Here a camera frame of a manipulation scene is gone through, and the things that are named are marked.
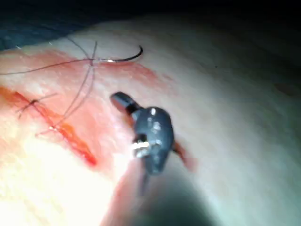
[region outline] red blood stain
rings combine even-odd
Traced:
[[[21,104],[28,105],[31,102],[20,93],[10,91],[4,87],[0,87],[0,94],[9,101],[9,103],[13,103],[18,107],[20,107]],[[62,118],[62,115],[47,109],[43,105],[33,104],[32,106],[42,116],[49,127],[53,127],[55,120]],[[91,153],[88,145],[77,136],[71,125],[62,123],[59,126],[56,126],[55,129],[64,137],[64,140],[77,152],[77,154],[82,156],[89,164],[93,166],[97,164],[96,158]]]
[[[175,149],[185,167],[192,173],[196,172],[198,165],[197,159],[192,158],[191,154],[188,153],[187,150],[185,150],[184,147],[182,147],[178,142],[175,143]]]

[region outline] skin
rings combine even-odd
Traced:
[[[285,37],[272,38],[276,30],[268,22],[261,23],[266,29],[256,34],[254,24],[227,15],[220,17],[223,19],[212,14],[202,18],[152,15],[97,24],[71,35],[90,54],[98,41],[96,55],[101,58],[128,57],[136,53],[139,43],[145,51],[139,63],[160,78],[167,75],[170,87],[117,78],[114,71],[106,71],[101,79],[96,73],[90,98],[68,120],[85,128],[93,122],[84,120],[81,124],[78,119],[83,115],[91,118],[92,112],[105,108],[103,117],[112,122],[114,129],[110,137],[101,137],[99,142],[107,144],[108,151],[122,153],[119,167],[109,164],[92,169],[55,135],[47,139],[34,136],[45,129],[45,123],[34,117],[33,109],[28,113],[30,117],[24,115],[20,121],[14,114],[16,106],[1,108],[1,224],[126,225],[136,219],[148,225],[153,220],[161,222],[155,216],[161,216],[160,211],[166,213],[171,201],[193,196],[197,204],[189,212],[191,218],[201,216],[198,220],[208,225],[300,225],[301,93],[292,78],[298,74],[296,65],[300,62],[291,54],[299,47],[288,40],[282,48]],[[14,52],[14,60],[23,53],[35,55],[54,48],[68,59],[83,58],[82,52],[66,39],[51,44],[25,47]],[[2,60],[11,56],[11,52],[1,55]],[[51,64],[51,60],[41,57],[41,64]],[[25,62],[30,68],[38,64]],[[22,68],[1,65],[4,72]],[[79,68],[70,70],[53,70],[53,76],[46,70],[39,71],[30,77],[20,76],[17,81],[2,76],[1,84],[36,97],[48,93],[49,86],[41,85],[47,79],[48,84],[54,83],[51,91],[60,92],[64,98],[53,97],[43,103],[63,112],[84,74],[80,71],[72,83],[67,78]],[[131,160],[127,148],[133,132],[108,101],[108,96],[119,89],[135,96],[141,105],[167,109],[177,141],[197,160],[197,167],[190,172],[172,155],[165,174],[154,180],[146,200],[135,197],[139,163]],[[97,123],[102,121],[100,115],[95,117]],[[79,131],[88,140],[89,131]],[[108,176],[106,170],[114,173]]]

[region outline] skin surface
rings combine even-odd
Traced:
[[[285,26],[278,24],[277,29]],[[171,201],[193,196],[197,204],[189,202],[175,211],[191,207],[186,215],[199,216],[204,225],[300,225],[301,90],[293,79],[300,72],[300,60],[293,57],[300,47],[277,31],[269,22],[259,26],[228,15],[151,15],[101,23],[71,35],[90,55],[97,41],[100,58],[128,57],[137,53],[138,45],[144,48],[139,66],[99,64],[91,95],[68,119],[97,159],[107,161],[91,168],[55,134],[35,137],[47,128],[39,114],[29,109],[18,120],[15,111],[24,102],[8,105],[2,97],[0,224],[135,225],[140,220],[159,225],[160,211],[175,206]],[[1,72],[84,57],[62,38],[51,45],[3,52]],[[0,83],[29,99],[58,92],[43,104],[61,114],[87,66],[82,62],[1,76]],[[133,132],[108,100],[120,90],[141,105],[168,110],[177,142],[198,163],[191,173],[172,155],[145,200],[135,197],[139,163],[131,160],[128,148]],[[112,157],[112,152],[122,157]]]

